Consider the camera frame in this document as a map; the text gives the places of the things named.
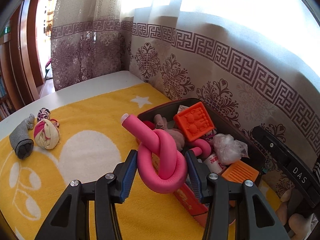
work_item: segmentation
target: bolt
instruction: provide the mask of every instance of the bolt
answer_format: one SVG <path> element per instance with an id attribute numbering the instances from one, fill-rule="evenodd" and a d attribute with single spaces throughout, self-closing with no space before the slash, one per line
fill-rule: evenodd
<path id="1" fill-rule="evenodd" d="M 248 187 L 252 187 L 252 186 L 253 186 L 253 182 L 252 182 L 251 180 L 249 180 L 249 179 L 247 179 L 247 180 L 244 182 L 244 184 L 245 184 L 246 186 L 248 186 Z"/>
<path id="2" fill-rule="evenodd" d="M 79 185 L 79 180 L 73 180 L 73 181 L 71 181 L 70 182 L 70 185 L 71 185 L 71 187 L 76 187 L 76 186 L 78 186 Z"/>
<path id="3" fill-rule="evenodd" d="M 115 175 L 112 172 L 109 172 L 105 175 L 106 179 L 113 179 Z"/>
<path id="4" fill-rule="evenodd" d="M 215 173 L 210 173 L 210 174 L 209 174 L 209 178 L 210 178 L 210 179 L 218 179 L 218 175 L 215 174 Z"/>

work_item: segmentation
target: box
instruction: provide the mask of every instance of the box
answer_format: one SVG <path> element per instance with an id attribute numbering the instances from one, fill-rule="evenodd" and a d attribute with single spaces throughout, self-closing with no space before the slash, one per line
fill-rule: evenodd
<path id="1" fill-rule="evenodd" d="M 173 120 L 173 117 L 178 112 L 180 105 L 190 107 L 198 102 L 200 102 L 200 100 L 197 98 L 188 98 L 168 102 L 139 114 L 138 118 L 141 121 L 153 122 L 154 116 L 156 114 L 160 114 L 162 117 L 165 117 L 169 122 Z M 264 168 L 266 162 L 265 156 L 254 145 L 254 143 L 252 143 L 252 141 L 250 141 L 250 139 L 247 138 L 238 128 L 232 125 L 222 115 L 220 115 L 217 111 L 215 111 L 205 103 L 204 106 L 207 109 L 213 124 L 217 128 L 218 133 L 230 134 L 234 137 L 235 140 L 245 142 L 248 145 L 249 158 L 242 158 L 241 160 L 250 165 L 251 167 L 255 168 L 257 171 L 259 171 L 259 175 L 255 181 L 255 184 L 258 186 L 261 180 L 261 176 L 263 174 L 262 169 Z M 153 154 L 152 161 L 154 167 L 157 169 L 159 165 L 159 158 Z M 208 208 L 204 204 L 199 203 L 193 191 L 187 186 L 187 184 L 184 184 L 173 194 L 185 207 L 185 209 L 190 213 L 190 215 L 193 216 L 194 219 L 197 220 L 201 226 L 205 227 Z"/>

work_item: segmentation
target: orange block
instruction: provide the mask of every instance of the orange block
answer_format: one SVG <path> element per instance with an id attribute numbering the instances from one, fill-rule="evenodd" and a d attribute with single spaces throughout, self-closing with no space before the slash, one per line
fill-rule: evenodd
<path id="1" fill-rule="evenodd" d="M 176 114 L 173 119 L 189 142 L 193 142 L 215 128 L 202 102 Z"/>
<path id="2" fill-rule="evenodd" d="M 258 175 L 259 171 L 242 161 L 236 161 L 221 176 L 229 181 L 243 183 L 247 179 L 255 181 Z"/>

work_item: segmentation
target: sheer curtain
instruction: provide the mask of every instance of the sheer curtain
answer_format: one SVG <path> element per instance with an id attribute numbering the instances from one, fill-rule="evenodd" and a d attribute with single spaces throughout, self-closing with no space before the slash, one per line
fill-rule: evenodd
<path id="1" fill-rule="evenodd" d="M 56 90 L 129 70 L 197 97 L 249 138 L 261 125 L 312 168 L 320 153 L 320 28 L 300 0 L 58 0 Z M 268 158 L 264 180 L 292 187 Z"/>

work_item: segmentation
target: yellow blanket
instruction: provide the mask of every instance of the yellow blanket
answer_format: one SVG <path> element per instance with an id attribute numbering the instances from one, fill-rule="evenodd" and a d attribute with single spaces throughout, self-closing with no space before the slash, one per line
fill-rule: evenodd
<path id="1" fill-rule="evenodd" d="M 137 148 L 134 137 L 120 124 L 124 113 L 139 114 L 168 101 L 150 85 L 140 84 L 55 109 L 51 118 L 60 122 L 60 143 L 53 150 L 35 145 L 24 161 L 12 151 L 9 138 L 4 138 L 0 142 L 0 209 L 18 238 L 35 238 L 70 181 L 97 180 Z M 265 194 L 273 194 L 265 184 L 263 187 Z M 278 206 L 275 198 L 274 208 Z M 94 205 L 90 208 L 90 235 L 96 239 Z M 123 239 L 202 238 L 203 228 L 178 200 L 172 194 L 149 190 L 138 173 L 129 198 L 116 208 Z"/>

